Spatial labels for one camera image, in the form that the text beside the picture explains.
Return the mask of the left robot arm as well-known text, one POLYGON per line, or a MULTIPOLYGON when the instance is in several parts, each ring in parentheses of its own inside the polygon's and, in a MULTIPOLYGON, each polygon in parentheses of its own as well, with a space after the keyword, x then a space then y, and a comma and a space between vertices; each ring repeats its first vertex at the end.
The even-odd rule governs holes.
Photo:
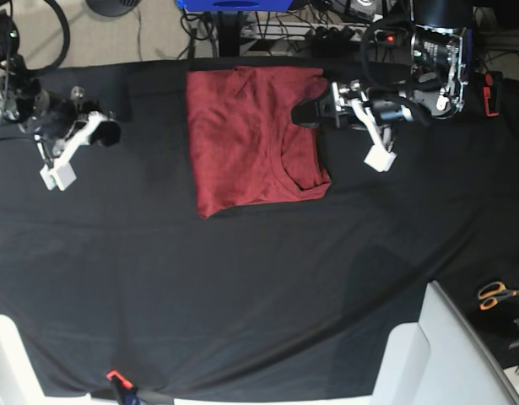
POLYGON ((473 16, 469 1, 402 1, 400 12, 388 13, 372 22, 360 39, 364 77, 347 84, 333 81, 314 100, 303 100, 291 111, 292 122, 317 128, 323 123, 344 123, 367 131, 372 146, 364 162, 377 172, 391 169, 392 124, 433 121, 455 116, 464 107, 468 85, 468 27, 473 16), (387 82, 370 66, 368 48, 377 34, 400 29, 400 40, 409 48, 412 66, 408 78, 387 82))

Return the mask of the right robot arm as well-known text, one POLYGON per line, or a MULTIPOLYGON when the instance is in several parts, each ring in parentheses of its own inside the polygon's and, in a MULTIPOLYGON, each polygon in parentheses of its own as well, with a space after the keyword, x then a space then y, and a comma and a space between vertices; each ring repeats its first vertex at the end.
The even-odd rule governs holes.
POLYGON ((120 141, 121 128, 111 113, 87 100, 79 86, 68 97, 52 93, 40 77, 59 68, 68 54, 71 32, 61 6, 48 2, 62 28, 58 58, 49 65, 29 69, 19 54, 20 36, 14 23, 14 5, 0 1, 0 129, 16 126, 19 141, 36 145, 43 166, 40 176, 48 190, 65 191, 77 179, 71 161, 83 146, 112 146, 120 141))

